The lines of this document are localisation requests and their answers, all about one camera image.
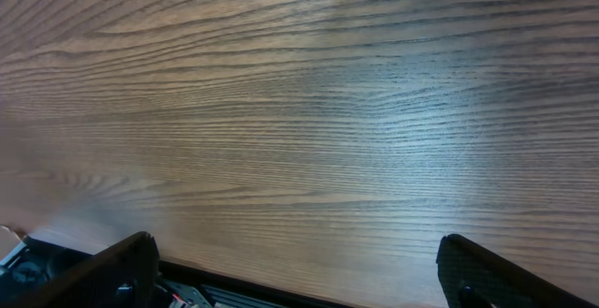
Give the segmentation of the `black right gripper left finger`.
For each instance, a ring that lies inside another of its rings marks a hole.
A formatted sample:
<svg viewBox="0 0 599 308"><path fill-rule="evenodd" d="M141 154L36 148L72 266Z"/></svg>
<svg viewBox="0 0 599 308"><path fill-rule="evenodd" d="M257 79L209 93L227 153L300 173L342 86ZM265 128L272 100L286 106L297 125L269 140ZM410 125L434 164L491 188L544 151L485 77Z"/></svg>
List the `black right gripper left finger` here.
<svg viewBox="0 0 599 308"><path fill-rule="evenodd" d="M122 285L133 287L132 307L148 307L158 275L159 253L152 235L140 231L93 255L47 284L10 301L28 308L104 307L116 302Z"/></svg>

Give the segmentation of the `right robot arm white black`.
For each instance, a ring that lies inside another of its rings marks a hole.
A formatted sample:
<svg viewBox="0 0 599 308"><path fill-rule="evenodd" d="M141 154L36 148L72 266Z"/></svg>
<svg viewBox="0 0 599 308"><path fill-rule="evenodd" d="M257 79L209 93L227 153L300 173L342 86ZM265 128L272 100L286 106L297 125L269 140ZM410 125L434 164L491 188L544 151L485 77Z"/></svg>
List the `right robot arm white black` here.
<svg viewBox="0 0 599 308"><path fill-rule="evenodd" d="M462 237L440 241L450 307L587 307L589 302ZM25 238L1 261L4 307L321 307L325 301L167 262L145 231L95 254Z"/></svg>

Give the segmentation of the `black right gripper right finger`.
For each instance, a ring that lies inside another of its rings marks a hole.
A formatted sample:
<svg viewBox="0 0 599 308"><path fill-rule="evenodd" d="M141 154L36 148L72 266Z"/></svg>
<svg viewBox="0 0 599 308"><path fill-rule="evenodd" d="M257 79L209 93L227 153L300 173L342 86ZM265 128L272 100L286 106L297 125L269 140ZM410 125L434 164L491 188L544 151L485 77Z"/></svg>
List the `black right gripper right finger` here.
<svg viewBox="0 0 599 308"><path fill-rule="evenodd" d="M436 264L450 308L597 308L459 234L442 238Z"/></svg>

